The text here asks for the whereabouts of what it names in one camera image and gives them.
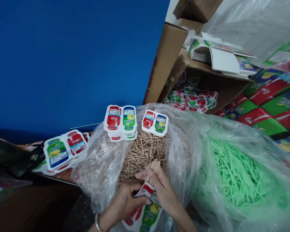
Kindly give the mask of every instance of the clear plastic bag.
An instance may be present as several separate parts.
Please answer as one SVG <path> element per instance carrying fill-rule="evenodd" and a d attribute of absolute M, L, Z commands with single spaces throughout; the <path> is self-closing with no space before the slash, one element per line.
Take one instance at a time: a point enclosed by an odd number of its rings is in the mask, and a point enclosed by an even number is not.
<path fill-rule="evenodd" d="M 240 0 L 217 19 L 211 33 L 240 45 L 262 64 L 290 42 L 290 0 Z"/>
<path fill-rule="evenodd" d="M 197 115 L 202 122 L 203 166 L 193 205 L 210 225 L 208 231 L 290 232 L 290 155 L 268 136 L 242 123 L 214 115 Z M 252 158 L 270 192 L 257 204 L 235 206 L 226 201 L 225 182 L 218 171 L 211 140 L 239 149 Z"/>
<path fill-rule="evenodd" d="M 164 104 L 150 103 L 136 108 L 138 130 L 141 129 L 141 121 L 146 110 L 169 117 L 165 171 L 179 199 L 186 206 L 195 191 L 202 160 L 197 119 L 189 112 Z M 95 213 L 102 212 L 117 191 L 119 174 L 132 143 L 133 141 L 125 140 L 110 142 L 101 123 L 88 141 L 88 152 L 73 168 L 71 177 L 92 198 L 92 209 Z M 173 229 L 175 228 L 172 218 L 163 212 L 156 231 Z M 124 228 L 118 223 L 114 230 L 124 231 Z"/>

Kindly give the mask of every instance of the plastic bag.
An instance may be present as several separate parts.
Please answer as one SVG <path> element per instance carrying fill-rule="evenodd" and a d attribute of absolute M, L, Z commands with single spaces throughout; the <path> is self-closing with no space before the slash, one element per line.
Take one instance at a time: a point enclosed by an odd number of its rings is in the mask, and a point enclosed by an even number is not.
<path fill-rule="evenodd" d="M 180 201 L 186 206 L 191 200 L 201 167 L 202 146 L 198 123 L 194 115 L 174 107 L 150 103 L 136 108 L 138 130 L 146 110 L 156 111 L 169 117 L 166 134 L 166 174 Z M 133 141 L 112 143 L 101 123 L 88 141 L 88 152 L 71 177 L 92 198 L 92 209 L 102 212 L 110 203 L 118 187 L 118 178 L 125 156 Z M 161 214 L 156 231 L 174 229 L 173 220 L 165 212 Z M 115 231 L 125 231 L 118 223 Z"/>
<path fill-rule="evenodd" d="M 290 169 L 286 166 L 290 165 L 290 155 L 267 135 L 247 125 L 214 115 L 197 117 L 202 122 L 199 126 L 203 166 L 192 201 L 210 225 L 208 231 L 290 232 Z M 263 199 L 255 205 L 248 203 L 245 206 L 236 206 L 226 200 L 227 193 L 223 188 L 227 184 L 223 181 L 224 173 L 218 170 L 212 140 L 226 143 L 252 158 L 250 162 L 260 170 L 259 178 L 268 190 L 262 195 Z"/>
<path fill-rule="evenodd" d="M 216 20 L 210 33 L 240 45 L 261 64 L 290 42 L 290 0 L 240 0 Z"/>

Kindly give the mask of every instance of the bracelet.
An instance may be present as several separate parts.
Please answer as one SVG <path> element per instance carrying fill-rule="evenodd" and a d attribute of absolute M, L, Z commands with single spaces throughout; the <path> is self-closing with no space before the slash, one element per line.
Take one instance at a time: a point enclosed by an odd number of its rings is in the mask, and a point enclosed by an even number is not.
<path fill-rule="evenodd" d="M 94 223 L 96 224 L 96 228 L 97 228 L 97 230 L 98 230 L 99 232 L 103 232 L 103 231 L 101 230 L 100 226 L 99 226 L 99 223 L 98 223 L 98 216 L 99 216 L 99 218 L 100 218 L 100 214 L 96 214 L 96 217 L 95 217 L 95 219 L 94 219 Z"/>

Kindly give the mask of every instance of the person's hand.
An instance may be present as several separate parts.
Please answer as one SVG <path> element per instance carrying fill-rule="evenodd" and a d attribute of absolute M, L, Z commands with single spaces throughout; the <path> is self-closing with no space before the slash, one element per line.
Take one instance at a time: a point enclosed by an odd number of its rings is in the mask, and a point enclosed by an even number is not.
<path fill-rule="evenodd" d="M 99 226 L 102 231 L 110 230 L 119 221 L 128 218 L 138 207 L 145 204 L 151 205 L 151 201 L 146 196 L 133 198 L 133 192 L 141 187 L 142 184 L 137 180 L 127 181 L 122 184 L 109 206 L 100 216 Z"/>
<path fill-rule="evenodd" d="M 163 169 L 160 167 L 158 174 L 156 175 L 154 171 L 150 168 L 150 164 L 146 167 L 146 170 L 140 171 L 135 175 L 137 179 L 145 180 L 149 175 L 149 178 L 156 190 L 158 201 L 161 207 L 169 214 L 171 217 L 176 218 L 180 211 L 184 208 L 181 202 L 178 200 L 176 193 L 170 183 L 170 180 L 164 173 Z"/>

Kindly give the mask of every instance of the finger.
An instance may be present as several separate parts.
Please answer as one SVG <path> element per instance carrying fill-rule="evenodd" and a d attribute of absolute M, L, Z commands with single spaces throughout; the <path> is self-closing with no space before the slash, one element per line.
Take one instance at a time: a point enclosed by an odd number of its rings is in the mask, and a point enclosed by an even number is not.
<path fill-rule="evenodd" d="M 143 205 L 151 205 L 151 201 L 146 196 L 141 196 L 137 198 L 133 198 L 133 206 L 135 208 L 143 206 Z"/>
<path fill-rule="evenodd" d="M 162 167 L 159 168 L 157 175 L 163 187 L 165 187 L 166 189 L 169 189 L 169 187 L 171 187 L 171 183 L 167 175 L 163 171 Z"/>
<path fill-rule="evenodd" d="M 135 178 L 139 179 L 139 180 L 145 180 L 146 177 L 147 177 L 147 171 L 146 170 L 140 171 L 137 174 L 135 174 Z"/>
<path fill-rule="evenodd" d="M 154 171 L 149 168 L 149 167 L 146 167 L 147 169 L 147 172 L 148 172 L 148 176 L 149 176 L 149 179 L 151 180 L 152 182 L 152 185 L 154 186 L 154 188 L 159 191 L 163 188 L 158 176 L 156 175 L 156 173 L 154 173 Z"/>
<path fill-rule="evenodd" d="M 138 180 L 129 181 L 128 184 L 131 193 L 133 193 L 133 191 L 139 190 L 142 187 L 141 182 Z"/>

